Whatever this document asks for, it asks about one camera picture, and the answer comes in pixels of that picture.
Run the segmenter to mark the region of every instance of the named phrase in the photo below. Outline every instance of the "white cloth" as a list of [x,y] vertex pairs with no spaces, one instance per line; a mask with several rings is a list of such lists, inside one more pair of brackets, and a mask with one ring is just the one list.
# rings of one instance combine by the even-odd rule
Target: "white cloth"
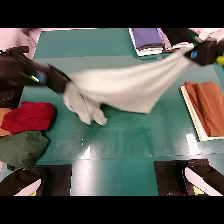
[[161,61],[129,68],[89,70],[70,76],[64,103],[82,122],[106,124],[102,103],[120,110],[149,113],[160,96],[188,68],[195,65],[184,54],[193,44]]

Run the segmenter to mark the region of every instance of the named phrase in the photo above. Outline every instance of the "stack of folded cloth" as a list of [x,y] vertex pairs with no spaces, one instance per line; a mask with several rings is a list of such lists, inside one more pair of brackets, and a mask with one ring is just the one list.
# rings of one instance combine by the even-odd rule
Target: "stack of folded cloth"
[[200,141],[224,139],[224,96],[218,84],[186,82],[181,91]]
[[129,28],[138,56],[160,54],[164,43],[157,28]]
[[199,43],[204,41],[219,42],[224,38],[224,28],[189,28],[189,30],[197,34],[195,40]]
[[34,165],[49,143],[41,131],[50,128],[54,113],[54,106],[43,102],[0,108],[0,161],[17,168]]
[[129,33],[138,56],[174,52],[194,42],[187,28],[129,28]]

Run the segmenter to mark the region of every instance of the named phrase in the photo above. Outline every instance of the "brown cloth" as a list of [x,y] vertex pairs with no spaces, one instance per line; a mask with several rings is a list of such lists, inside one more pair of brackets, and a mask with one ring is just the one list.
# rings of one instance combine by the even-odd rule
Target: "brown cloth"
[[[0,127],[2,125],[3,117],[10,111],[12,111],[10,108],[0,108]],[[0,136],[6,136],[6,135],[10,135],[10,132],[0,128]]]
[[191,103],[208,136],[224,136],[224,96],[218,84],[186,82]]

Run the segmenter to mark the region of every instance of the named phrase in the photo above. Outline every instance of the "green table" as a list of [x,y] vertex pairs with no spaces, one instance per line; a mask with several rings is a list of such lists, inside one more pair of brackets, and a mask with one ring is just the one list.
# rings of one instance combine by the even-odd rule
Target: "green table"
[[[161,60],[140,60],[133,53],[127,29],[45,32],[35,59],[66,74],[89,68],[126,67]],[[71,195],[158,195],[154,161],[208,158],[224,174],[223,140],[197,142],[180,85],[213,80],[223,84],[220,67],[193,69],[181,76],[149,115],[103,106],[104,127],[81,123],[63,105],[62,96],[46,88],[25,88],[22,100],[56,105],[54,128],[46,132],[51,144],[38,164],[73,164]]]

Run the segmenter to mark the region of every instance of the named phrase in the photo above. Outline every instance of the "folded cloth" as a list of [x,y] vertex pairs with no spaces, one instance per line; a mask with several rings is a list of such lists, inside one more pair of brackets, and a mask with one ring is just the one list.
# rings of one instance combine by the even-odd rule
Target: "folded cloth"
[[163,33],[167,36],[171,46],[180,43],[193,43],[193,37],[188,33],[187,28],[161,28]]
[[220,41],[224,38],[224,28],[189,28],[196,33],[195,39],[201,43],[204,41]]
[[1,125],[3,130],[12,134],[48,130],[54,119],[54,106],[51,103],[22,102],[22,106],[7,113]]
[[120,110],[149,113],[160,96],[184,71],[196,65],[181,49],[164,60],[129,68],[96,69],[71,75],[64,93],[64,103],[82,122],[106,124],[101,103]]
[[[0,108],[0,125],[2,124],[3,121],[3,117],[11,112],[12,110],[10,108]],[[0,128],[0,136],[6,136],[6,135],[10,135],[9,131],[5,131],[3,129]]]
[[156,28],[132,28],[137,49],[143,47],[163,47],[161,39]]
[[207,135],[224,136],[224,96],[220,86],[214,82],[187,83],[186,89]]
[[27,168],[34,165],[49,140],[41,131],[27,131],[0,139],[0,161],[10,166]]

